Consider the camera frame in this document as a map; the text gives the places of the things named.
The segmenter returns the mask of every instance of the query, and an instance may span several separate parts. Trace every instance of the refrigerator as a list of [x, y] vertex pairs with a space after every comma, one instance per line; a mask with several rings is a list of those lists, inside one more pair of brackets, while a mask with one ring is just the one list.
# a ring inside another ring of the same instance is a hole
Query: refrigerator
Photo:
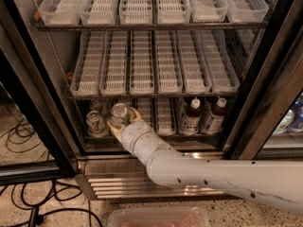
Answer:
[[[237, 19], [238, 13], [227, 9], [231, 7], [230, 0], [224, 0], [221, 6], [229, 15], [210, 22], [199, 21], [198, 11], [197, 17], [193, 15], [197, 5], [189, 0], [180, 2], [181, 17], [167, 15], [161, 9], [161, 1], [149, 0], [144, 2], [146, 7], [141, 6], [144, 9], [140, 16], [135, 14], [135, 23], [132, 14], [125, 13], [123, 6], [127, 2], [116, 0], [114, 17], [110, 14], [111, 21], [103, 25], [94, 24], [93, 16], [87, 18], [80, 0], [76, 10], [77, 14], [82, 11], [80, 19], [68, 20], [67, 13], [58, 25], [56, 19], [49, 19], [51, 12], [41, 10], [49, 1], [57, 1], [51, 8], [57, 9], [61, 0], [0, 0], [0, 81], [52, 156], [40, 163], [0, 166], [1, 184], [75, 177], [89, 200], [222, 194], [195, 185], [171, 189], [154, 184], [145, 167], [109, 131], [102, 137], [89, 133], [86, 115], [94, 99], [103, 100], [107, 111], [118, 102], [135, 107], [161, 138], [197, 159], [295, 160], [302, 156], [299, 146], [273, 146], [271, 135], [303, 88], [303, 0], [254, 0], [264, 13], [257, 21]], [[146, 44], [135, 44], [135, 38], [142, 35]], [[215, 66], [211, 65], [209, 35], [223, 57], [228, 90], [216, 87], [211, 74]], [[89, 92], [82, 94], [79, 64], [88, 56], [89, 45], [83, 45], [93, 36], [104, 41], [103, 47], [92, 50], [98, 52], [100, 67], [91, 76], [99, 84], [90, 84]], [[166, 45], [161, 47], [166, 38], [172, 46], [169, 52]], [[203, 90], [201, 86], [189, 86], [187, 58], [193, 54], [188, 43], [193, 44], [191, 49], [199, 66], [206, 64], [194, 69], [201, 69]], [[110, 92], [105, 83], [109, 77], [106, 66], [113, 55], [119, 57], [118, 68], [124, 75], [118, 82], [125, 86]], [[163, 87], [169, 81], [161, 71], [163, 55], [171, 56], [170, 60], [177, 64], [172, 91]], [[148, 75], [149, 85], [143, 93], [134, 79], [134, 69], [138, 69], [134, 68], [134, 58], [140, 56], [150, 67], [143, 73]], [[226, 117], [219, 132], [207, 134], [198, 130], [190, 136], [179, 133], [179, 102], [189, 96], [201, 101], [218, 96], [227, 100]], [[169, 116], [168, 128], [160, 114]], [[284, 140], [286, 133], [273, 137], [278, 142]], [[295, 138], [300, 137], [300, 132], [296, 132]]]

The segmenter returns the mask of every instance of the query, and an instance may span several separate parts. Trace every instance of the bottle label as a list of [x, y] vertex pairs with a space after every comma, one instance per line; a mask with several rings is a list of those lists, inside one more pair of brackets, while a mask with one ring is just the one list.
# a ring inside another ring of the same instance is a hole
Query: bottle label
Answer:
[[217, 116], [211, 111], [208, 111], [208, 114], [205, 117], [203, 123], [203, 132], [206, 133], [217, 133], [221, 130], [221, 124], [223, 123], [225, 117]]
[[183, 113], [180, 120], [180, 133], [187, 135], [197, 133], [199, 121], [200, 117], [188, 117]]

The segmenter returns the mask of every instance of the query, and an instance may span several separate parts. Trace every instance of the drink can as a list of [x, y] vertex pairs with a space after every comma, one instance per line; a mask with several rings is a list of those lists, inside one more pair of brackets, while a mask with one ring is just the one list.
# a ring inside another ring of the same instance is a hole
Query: drink can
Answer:
[[294, 120], [288, 125], [288, 132], [303, 131], [303, 107], [295, 113]]
[[117, 124], [128, 126], [130, 124], [130, 107], [124, 103], [117, 103], [111, 110], [111, 119]]
[[91, 111], [98, 111], [103, 117], [106, 117], [109, 113], [109, 101], [106, 99], [94, 98], [90, 102]]
[[86, 115], [86, 124], [91, 135], [101, 134], [106, 130], [104, 120], [98, 111], [91, 111]]

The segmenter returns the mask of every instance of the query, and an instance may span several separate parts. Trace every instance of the black cable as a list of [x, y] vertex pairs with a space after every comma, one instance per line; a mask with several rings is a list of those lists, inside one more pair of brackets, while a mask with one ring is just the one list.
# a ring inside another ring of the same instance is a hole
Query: black cable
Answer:
[[[91, 212], [91, 202], [90, 201], [88, 201], [88, 211]], [[89, 227], [92, 227], [91, 215], [89, 215], [88, 221], [89, 221]]]
[[[56, 213], [59, 213], [59, 212], [70, 212], [70, 211], [73, 211], [73, 212], [78, 211], [78, 212], [88, 213], [90, 216], [93, 216], [96, 219], [96, 221], [97, 221], [97, 223], [98, 223], [98, 225], [100, 227], [103, 227], [100, 219], [98, 219], [98, 216], [95, 213], [93, 213], [92, 211], [84, 209], [84, 208], [62, 208], [62, 209], [56, 209], [56, 210], [53, 210], [53, 211], [50, 211], [50, 212], [46, 212], [45, 214], [39, 215], [39, 217], [46, 217], [46, 216], [49, 216], [49, 215], [52, 215], [52, 214], [56, 214]], [[21, 227], [21, 226], [23, 226], [25, 224], [28, 224], [28, 223], [29, 223], [29, 221], [25, 221], [25, 222], [18, 223], [18, 224], [15, 224], [15, 225], [1, 226], [1, 227]]]
[[[31, 147], [31, 148], [28, 148], [28, 149], [25, 149], [25, 150], [14, 150], [12, 148], [9, 147], [9, 143], [12, 143], [14, 145], [22, 145], [24, 144], [25, 142], [27, 142], [29, 139], [31, 139], [31, 137], [35, 134], [34, 130], [30, 127], [30, 125], [25, 122], [25, 119], [21, 119], [17, 125], [15, 127], [12, 127], [11, 129], [9, 129], [8, 131], [6, 131], [5, 133], [3, 133], [1, 136], [0, 136], [0, 139], [2, 137], [4, 137], [6, 134], [8, 135], [8, 138], [6, 140], [6, 148], [8, 149], [8, 151], [12, 152], [12, 153], [25, 153], [25, 152], [28, 152], [34, 148], [37, 148], [39, 145], [42, 144], [42, 142], [36, 144], [35, 146]], [[11, 138], [14, 136], [14, 135], [17, 135], [18, 137], [22, 138], [22, 139], [25, 139], [21, 142], [15, 142], [13, 141]]]
[[27, 207], [31, 207], [31, 208], [34, 208], [34, 207], [40, 207], [42, 206], [43, 204], [45, 204], [47, 201], [49, 201], [52, 197], [53, 197], [53, 186], [49, 189], [49, 192], [48, 194], [46, 195], [46, 197], [39, 203], [35, 203], [35, 204], [31, 204], [31, 203], [28, 203], [26, 202], [25, 200], [25, 191], [26, 191], [26, 187], [27, 187], [27, 183], [25, 183], [21, 189], [21, 201], [22, 203], [27, 206]]
[[16, 186], [17, 185], [15, 185], [13, 188], [12, 188], [12, 190], [11, 190], [11, 193], [10, 193], [10, 198], [11, 198], [11, 201], [12, 201], [12, 204], [15, 206], [15, 207], [17, 207], [17, 208], [19, 208], [19, 209], [21, 209], [21, 210], [31, 210], [31, 208], [24, 208], [24, 207], [21, 207], [21, 206], [19, 206], [16, 202], [15, 202], [15, 199], [14, 199], [14, 192], [15, 192], [15, 188], [16, 188]]
[[4, 186], [4, 187], [1, 189], [1, 191], [0, 191], [0, 196], [5, 192], [5, 190], [7, 190], [8, 187], [9, 187], [9, 186], [6, 185], [6, 186]]
[[[65, 188], [57, 191], [57, 188], [56, 188], [57, 185], [65, 186]], [[74, 189], [76, 189], [80, 192], [78, 194], [74, 195], [73, 197], [70, 197], [70, 198], [67, 198], [67, 199], [60, 199], [59, 198], [58, 194], [60, 192], [66, 190], [66, 189], [71, 189], [71, 188], [74, 188]], [[54, 189], [54, 196], [55, 196], [55, 199], [57, 201], [71, 201], [71, 200], [75, 199], [76, 197], [78, 197], [82, 194], [82, 191], [80, 190], [80, 188], [77, 185], [73, 185], [73, 184], [69, 184], [69, 183], [62, 183], [62, 182], [59, 182], [59, 181], [53, 181], [53, 189]]]
[[36, 162], [39, 162], [44, 156], [45, 156], [45, 154], [48, 152], [48, 150], [46, 149], [45, 150], [45, 152], [43, 152], [43, 154], [38, 158], [38, 160], [36, 161]]

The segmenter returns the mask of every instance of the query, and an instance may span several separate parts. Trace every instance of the bottle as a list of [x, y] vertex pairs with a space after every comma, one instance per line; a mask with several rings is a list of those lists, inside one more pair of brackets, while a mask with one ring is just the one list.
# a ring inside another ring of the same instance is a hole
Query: bottle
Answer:
[[193, 135], [197, 133], [199, 130], [198, 124], [201, 113], [202, 108], [200, 100], [198, 98], [192, 99], [181, 115], [179, 132], [184, 135]]
[[202, 115], [201, 115], [201, 122], [205, 121], [205, 117], [207, 116], [208, 112], [210, 111], [211, 105], [218, 101], [218, 96], [206, 96], [204, 98], [204, 105], [202, 107]]
[[202, 124], [201, 133], [215, 134], [220, 132], [221, 124], [226, 116], [226, 99], [218, 98], [216, 103], [213, 103], [208, 110]]
[[180, 97], [179, 101], [178, 101], [178, 116], [179, 116], [179, 120], [181, 120], [181, 116], [184, 114], [184, 112], [187, 109], [187, 105], [191, 103], [192, 99], [194, 99], [195, 97]]

